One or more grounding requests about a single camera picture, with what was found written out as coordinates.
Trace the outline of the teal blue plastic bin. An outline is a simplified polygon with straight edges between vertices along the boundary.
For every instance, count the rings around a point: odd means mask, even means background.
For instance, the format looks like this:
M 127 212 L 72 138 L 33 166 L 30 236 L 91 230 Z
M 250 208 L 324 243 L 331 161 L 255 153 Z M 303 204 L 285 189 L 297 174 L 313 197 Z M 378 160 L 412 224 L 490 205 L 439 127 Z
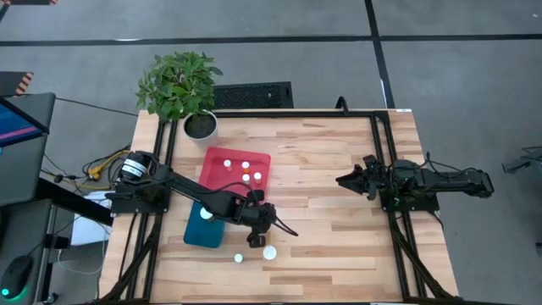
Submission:
M 202 209 L 200 203 L 193 202 L 183 241 L 192 246 L 218 248 L 224 237 L 225 222 L 215 218 L 204 219 Z

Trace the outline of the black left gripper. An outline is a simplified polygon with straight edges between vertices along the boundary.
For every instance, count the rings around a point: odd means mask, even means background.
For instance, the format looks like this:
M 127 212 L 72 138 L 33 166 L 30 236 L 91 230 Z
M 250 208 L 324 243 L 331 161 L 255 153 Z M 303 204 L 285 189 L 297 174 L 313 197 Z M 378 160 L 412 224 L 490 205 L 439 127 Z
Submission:
M 251 227 L 254 230 L 247 237 L 250 248 L 266 246 L 264 233 L 270 229 L 270 226 L 276 222 L 276 219 L 276 209 L 272 203 L 257 203 L 241 207 L 238 215 L 238 223 Z

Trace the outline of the green plant in white pot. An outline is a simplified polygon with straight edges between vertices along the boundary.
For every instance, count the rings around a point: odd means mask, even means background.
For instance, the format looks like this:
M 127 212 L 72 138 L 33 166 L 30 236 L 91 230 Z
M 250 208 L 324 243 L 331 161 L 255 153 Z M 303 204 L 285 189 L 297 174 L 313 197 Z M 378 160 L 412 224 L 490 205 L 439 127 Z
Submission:
M 137 82 L 136 106 L 162 121 L 179 123 L 197 147 L 213 147 L 218 144 L 214 78 L 222 74 L 205 53 L 157 55 Z

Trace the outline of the white box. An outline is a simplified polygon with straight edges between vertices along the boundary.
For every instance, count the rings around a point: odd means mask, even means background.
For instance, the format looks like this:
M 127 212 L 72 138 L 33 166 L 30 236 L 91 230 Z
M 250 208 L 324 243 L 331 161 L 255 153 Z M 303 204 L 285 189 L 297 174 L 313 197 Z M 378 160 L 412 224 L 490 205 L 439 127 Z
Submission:
M 85 199 L 91 200 L 105 208 L 111 208 L 111 201 L 105 195 L 106 191 L 94 191 L 85 196 Z M 74 216 L 71 245 L 82 246 L 95 242 L 107 240 L 111 233 L 110 225 L 102 225 L 97 222 L 86 219 L 78 214 Z

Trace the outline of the black computer mouse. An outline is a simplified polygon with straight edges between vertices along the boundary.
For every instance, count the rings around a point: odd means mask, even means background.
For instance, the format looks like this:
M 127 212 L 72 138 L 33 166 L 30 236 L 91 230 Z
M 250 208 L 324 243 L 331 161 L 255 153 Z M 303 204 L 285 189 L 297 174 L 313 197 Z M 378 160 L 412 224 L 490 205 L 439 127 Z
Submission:
M 15 258 L 0 278 L 0 296 L 7 300 L 18 297 L 26 287 L 33 260 L 29 255 Z

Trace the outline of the pink-red plastic bin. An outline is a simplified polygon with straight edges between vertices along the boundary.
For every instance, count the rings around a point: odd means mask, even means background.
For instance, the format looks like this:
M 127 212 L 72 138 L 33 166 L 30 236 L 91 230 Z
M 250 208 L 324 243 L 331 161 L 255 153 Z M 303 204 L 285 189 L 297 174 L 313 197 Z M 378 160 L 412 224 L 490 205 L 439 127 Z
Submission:
M 228 171 L 224 167 L 225 159 L 229 159 L 232 162 L 231 171 Z M 245 161 L 251 167 L 251 173 L 249 174 L 251 181 L 249 186 L 242 181 L 244 173 L 241 164 Z M 251 187 L 252 190 L 263 190 L 266 192 L 270 164 L 271 157 L 265 153 L 210 147 L 204 159 L 199 183 L 211 190 L 232 184 L 232 186 L 225 188 L 225 190 L 248 197 L 248 192 L 250 191 L 248 187 Z M 256 172 L 262 174 L 261 184 L 257 184 L 253 178 Z

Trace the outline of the grey desk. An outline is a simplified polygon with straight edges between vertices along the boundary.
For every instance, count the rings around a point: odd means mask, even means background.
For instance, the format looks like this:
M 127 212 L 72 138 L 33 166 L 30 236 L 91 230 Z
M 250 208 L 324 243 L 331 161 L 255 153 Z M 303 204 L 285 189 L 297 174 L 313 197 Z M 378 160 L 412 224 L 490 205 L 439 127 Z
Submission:
M 0 305 L 32 305 L 41 271 L 42 242 L 49 223 L 51 203 L 36 200 L 47 138 L 38 137 L 5 147 L 0 155 Z M 20 294 L 2 295 L 1 280 L 20 256 L 31 260 Z

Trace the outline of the black tripod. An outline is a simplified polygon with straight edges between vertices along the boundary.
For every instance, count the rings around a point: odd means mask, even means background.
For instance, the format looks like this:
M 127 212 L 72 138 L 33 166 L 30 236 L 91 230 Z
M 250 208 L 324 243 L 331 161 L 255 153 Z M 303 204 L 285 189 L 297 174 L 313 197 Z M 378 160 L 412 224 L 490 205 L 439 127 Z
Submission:
M 520 169 L 535 167 L 542 172 L 542 146 L 522 147 L 523 155 L 501 165 L 507 174 L 514 174 Z

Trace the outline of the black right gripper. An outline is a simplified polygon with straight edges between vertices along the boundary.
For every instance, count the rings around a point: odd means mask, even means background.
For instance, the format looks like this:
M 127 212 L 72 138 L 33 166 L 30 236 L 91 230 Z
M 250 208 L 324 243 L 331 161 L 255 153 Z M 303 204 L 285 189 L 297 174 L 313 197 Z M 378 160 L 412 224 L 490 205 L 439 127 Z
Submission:
M 391 167 L 374 163 L 363 169 L 355 166 L 353 171 L 335 179 L 339 186 L 356 193 L 367 193 L 368 200 L 374 200 L 378 191 L 390 191 L 393 178 Z

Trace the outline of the computer monitor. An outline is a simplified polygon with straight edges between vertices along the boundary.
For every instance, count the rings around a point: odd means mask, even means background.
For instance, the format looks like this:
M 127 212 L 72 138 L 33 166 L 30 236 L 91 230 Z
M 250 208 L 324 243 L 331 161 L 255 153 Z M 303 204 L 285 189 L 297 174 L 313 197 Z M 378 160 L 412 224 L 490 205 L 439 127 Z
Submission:
M 0 148 L 47 136 L 49 129 L 0 97 Z

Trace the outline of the hazard striped mat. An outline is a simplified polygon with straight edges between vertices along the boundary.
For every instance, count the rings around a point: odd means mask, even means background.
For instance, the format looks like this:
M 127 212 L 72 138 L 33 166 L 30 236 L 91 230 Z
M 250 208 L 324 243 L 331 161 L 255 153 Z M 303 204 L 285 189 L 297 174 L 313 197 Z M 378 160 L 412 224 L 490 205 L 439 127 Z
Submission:
M 33 77 L 32 72 L 0 71 L 0 96 L 26 94 Z

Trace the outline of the black aluminium table frame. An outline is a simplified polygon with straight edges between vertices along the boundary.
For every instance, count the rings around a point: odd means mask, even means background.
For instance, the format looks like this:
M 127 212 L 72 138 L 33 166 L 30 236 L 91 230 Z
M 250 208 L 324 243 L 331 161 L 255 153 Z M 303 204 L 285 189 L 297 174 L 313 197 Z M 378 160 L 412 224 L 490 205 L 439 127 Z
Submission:
M 217 249 L 189 246 L 183 237 L 191 202 L 174 196 L 163 217 L 150 303 L 400 301 L 389 222 L 379 201 L 335 181 L 369 154 L 422 161 L 412 114 L 390 110 L 388 117 L 383 127 L 356 110 L 219 113 L 221 147 L 271 157 L 266 197 L 295 234 L 268 233 L 278 251 L 274 260 L 251 249 L 249 230 L 236 225 L 226 225 Z

